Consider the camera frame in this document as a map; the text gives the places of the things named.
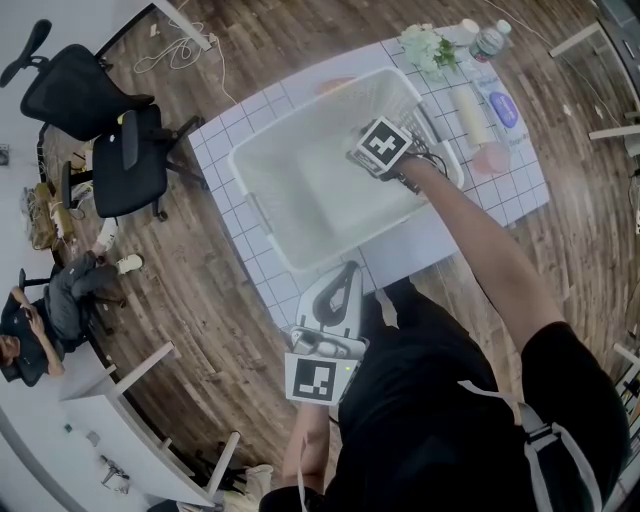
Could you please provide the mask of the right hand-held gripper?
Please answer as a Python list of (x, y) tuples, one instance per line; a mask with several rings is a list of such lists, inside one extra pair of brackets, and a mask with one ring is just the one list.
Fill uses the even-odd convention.
[(412, 133), (380, 116), (359, 131), (356, 145), (346, 158), (380, 181), (397, 179), (394, 166), (414, 144)]

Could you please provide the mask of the white plastic tub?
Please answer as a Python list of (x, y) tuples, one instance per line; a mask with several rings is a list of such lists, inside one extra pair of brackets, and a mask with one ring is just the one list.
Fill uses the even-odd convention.
[(457, 187), (460, 163), (421, 96), (393, 67), (349, 80), (235, 146), (229, 168), (247, 204), (293, 272), (320, 267), (401, 224), (428, 203), (400, 177), (386, 182), (351, 163), (359, 131), (385, 116), (408, 129), (408, 152), (429, 158)]

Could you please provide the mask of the person's right forearm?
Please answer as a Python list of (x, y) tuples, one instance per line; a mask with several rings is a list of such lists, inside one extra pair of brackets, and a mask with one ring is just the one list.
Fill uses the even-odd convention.
[(542, 329), (565, 322), (525, 252), (490, 215), (425, 159), (402, 162), (400, 172), (433, 205), (518, 351)]

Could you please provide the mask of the person's left forearm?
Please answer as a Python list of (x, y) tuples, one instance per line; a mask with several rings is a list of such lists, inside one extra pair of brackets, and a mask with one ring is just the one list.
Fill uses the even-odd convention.
[(295, 425), (285, 450), (281, 484), (296, 485), (298, 476), (301, 476), (305, 487), (323, 494), (329, 446), (329, 408), (303, 402), (298, 409)]

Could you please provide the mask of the olive green box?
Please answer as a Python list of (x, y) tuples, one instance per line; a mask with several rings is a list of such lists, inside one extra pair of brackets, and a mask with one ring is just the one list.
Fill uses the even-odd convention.
[(74, 238), (71, 215), (61, 196), (51, 194), (46, 183), (37, 184), (28, 197), (32, 232), (30, 240), (35, 250), (57, 249)]

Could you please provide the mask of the cream cylindrical roll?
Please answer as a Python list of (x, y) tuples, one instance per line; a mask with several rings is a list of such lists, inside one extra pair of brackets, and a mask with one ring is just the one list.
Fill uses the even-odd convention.
[(493, 141), (493, 132), (487, 127), (487, 118), (469, 85), (452, 87), (449, 96), (458, 121), (472, 145), (482, 146)]

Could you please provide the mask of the white grid tablecloth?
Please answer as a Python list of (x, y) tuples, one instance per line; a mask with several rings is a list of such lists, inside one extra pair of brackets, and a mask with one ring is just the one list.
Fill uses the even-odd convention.
[[(439, 133), (447, 136), (464, 174), (463, 192), (502, 226), (515, 222), (549, 201), (548, 188), (538, 157), (525, 128), (524, 142), (510, 149), (509, 172), (487, 175), (472, 164), (475, 146), (464, 131), (449, 91), (481, 76), (496, 76), (491, 64), (472, 61), (458, 64), (460, 71), (446, 78), (424, 78), (404, 56), (397, 38), (387, 39), (311, 66), (260, 90), (240, 104), (206, 122), (188, 136), (196, 159), (212, 190), (215, 203), (248, 270), (249, 279), (278, 327), (290, 325), (301, 293), (325, 268), (291, 273), (276, 255), (259, 222), (250, 211), (227, 163), (231, 148), (259, 128), (301, 106), (313, 97), (322, 81), (359, 76), (382, 65), (400, 69), (426, 102)], [(373, 241), (329, 262), (344, 260), (363, 268), (364, 291), (382, 288), (437, 263), (458, 250), (443, 222), (429, 206), (425, 213), (403, 222)]]

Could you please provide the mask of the white flower bouquet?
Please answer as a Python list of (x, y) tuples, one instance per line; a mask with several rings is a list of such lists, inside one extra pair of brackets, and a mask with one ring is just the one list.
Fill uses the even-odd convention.
[(400, 34), (398, 40), (408, 61), (426, 75), (442, 76), (444, 69), (453, 70), (456, 66), (454, 44), (431, 24), (413, 24)]

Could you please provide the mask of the pink round container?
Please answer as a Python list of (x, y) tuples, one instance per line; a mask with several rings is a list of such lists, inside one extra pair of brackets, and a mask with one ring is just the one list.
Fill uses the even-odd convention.
[(503, 143), (492, 141), (480, 146), (472, 163), (478, 173), (504, 174), (510, 169), (510, 160), (509, 148)]

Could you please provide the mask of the small white round container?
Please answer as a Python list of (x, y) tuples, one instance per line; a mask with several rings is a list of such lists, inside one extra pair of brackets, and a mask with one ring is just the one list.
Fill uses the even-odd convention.
[(472, 19), (465, 18), (454, 27), (454, 44), (457, 47), (467, 47), (474, 42), (480, 31), (480, 26)]

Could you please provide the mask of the clear plastic water bottle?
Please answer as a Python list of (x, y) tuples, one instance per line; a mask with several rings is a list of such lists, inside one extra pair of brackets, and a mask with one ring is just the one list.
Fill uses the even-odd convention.
[(505, 20), (481, 29), (469, 46), (470, 55), (480, 63), (494, 59), (506, 48), (511, 30), (511, 25)]

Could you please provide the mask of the person's black clothing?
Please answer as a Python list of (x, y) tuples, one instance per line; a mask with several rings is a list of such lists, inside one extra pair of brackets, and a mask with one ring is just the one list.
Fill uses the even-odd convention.
[[(323, 491), (273, 490), (259, 511), (537, 512), (525, 432), (478, 344), (408, 279), (385, 292), (397, 323), (366, 301), (370, 345), (339, 407), (334, 478)], [(521, 365), (526, 404), (569, 432), (608, 498), (630, 454), (611, 379), (563, 322), (526, 343)]]

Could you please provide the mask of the dark desk white legs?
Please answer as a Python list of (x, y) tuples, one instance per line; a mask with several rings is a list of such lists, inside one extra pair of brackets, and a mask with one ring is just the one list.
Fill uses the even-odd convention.
[(589, 133), (591, 141), (608, 138), (631, 138), (640, 143), (640, 0), (588, 0), (597, 11), (590, 25), (553, 47), (552, 59), (564, 56), (575, 46), (597, 37), (602, 44), (593, 46), (595, 56), (610, 53), (629, 89), (633, 108), (624, 113), (629, 122), (619, 127)]

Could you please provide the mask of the black mesh office chair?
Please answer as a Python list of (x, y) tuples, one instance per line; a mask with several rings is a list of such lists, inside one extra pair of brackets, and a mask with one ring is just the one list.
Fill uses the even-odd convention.
[(169, 158), (191, 127), (203, 125), (203, 118), (193, 116), (177, 130), (164, 127), (154, 96), (123, 92), (82, 45), (69, 45), (51, 59), (37, 55), (51, 27), (46, 19), (35, 23), (19, 57), (0, 74), (0, 88), (19, 71), (36, 68), (38, 74), (21, 100), (21, 113), (92, 143), (90, 170), (72, 173), (69, 163), (63, 166), (64, 207), (75, 207), (73, 188), (89, 182), (101, 218), (118, 218), (151, 206), (153, 216), (165, 221), (159, 201), (168, 187), (168, 172), (207, 185), (204, 178)]

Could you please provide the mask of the metal clamp tool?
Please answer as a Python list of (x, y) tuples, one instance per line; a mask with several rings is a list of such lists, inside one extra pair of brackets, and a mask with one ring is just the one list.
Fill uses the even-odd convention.
[(130, 489), (130, 477), (113, 460), (101, 455), (99, 460), (107, 469), (106, 475), (101, 480), (101, 485), (108, 490), (127, 495)]

